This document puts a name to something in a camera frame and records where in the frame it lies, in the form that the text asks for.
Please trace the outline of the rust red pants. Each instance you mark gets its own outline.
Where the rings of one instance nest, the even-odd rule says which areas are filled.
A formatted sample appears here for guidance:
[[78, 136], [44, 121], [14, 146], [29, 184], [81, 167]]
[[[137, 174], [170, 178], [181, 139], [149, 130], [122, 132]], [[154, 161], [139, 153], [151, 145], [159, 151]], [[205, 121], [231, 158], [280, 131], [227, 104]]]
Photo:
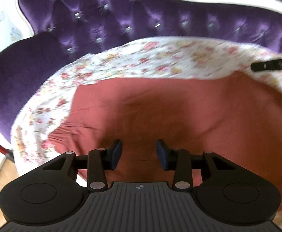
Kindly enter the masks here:
[[113, 78], [77, 88], [68, 119], [48, 136], [59, 153], [123, 142], [107, 180], [172, 181], [156, 141], [213, 151], [276, 185], [282, 197], [282, 93], [236, 72], [217, 80]]

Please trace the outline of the white floral bed sheet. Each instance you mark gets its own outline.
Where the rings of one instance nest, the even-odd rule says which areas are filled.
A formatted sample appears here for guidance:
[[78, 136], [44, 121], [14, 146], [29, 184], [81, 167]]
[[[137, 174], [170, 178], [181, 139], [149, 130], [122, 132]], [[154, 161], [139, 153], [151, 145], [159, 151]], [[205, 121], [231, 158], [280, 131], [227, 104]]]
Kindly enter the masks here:
[[80, 85], [109, 78], [182, 78], [213, 81], [242, 71], [258, 82], [282, 91], [282, 72], [253, 73], [253, 61], [282, 58], [258, 44], [193, 37], [140, 39], [99, 54], [87, 54], [49, 77], [29, 99], [11, 129], [19, 175], [58, 155], [49, 134], [64, 123]]

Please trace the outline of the red grey vacuum cleaner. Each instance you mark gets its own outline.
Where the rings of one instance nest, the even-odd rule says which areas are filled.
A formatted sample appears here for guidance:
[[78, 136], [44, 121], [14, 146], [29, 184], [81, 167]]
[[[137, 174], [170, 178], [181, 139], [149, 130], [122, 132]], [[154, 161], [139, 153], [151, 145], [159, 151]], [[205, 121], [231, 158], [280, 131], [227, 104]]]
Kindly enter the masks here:
[[11, 160], [12, 162], [14, 161], [14, 156], [13, 156], [12, 150], [5, 149], [2, 145], [0, 145], [0, 153], [5, 155], [5, 157], [7, 159]]

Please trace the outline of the purple tufted velvet sofa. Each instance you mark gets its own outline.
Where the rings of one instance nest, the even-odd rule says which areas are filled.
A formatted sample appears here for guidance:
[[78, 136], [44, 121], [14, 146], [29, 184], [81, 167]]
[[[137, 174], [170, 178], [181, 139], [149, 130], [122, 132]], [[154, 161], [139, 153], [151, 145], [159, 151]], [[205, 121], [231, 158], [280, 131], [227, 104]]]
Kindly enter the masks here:
[[282, 53], [276, 0], [18, 0], [33, 36], [0, 52], [0, 133], [57, 70], [87, 53], [156, 36], [256, 43]]

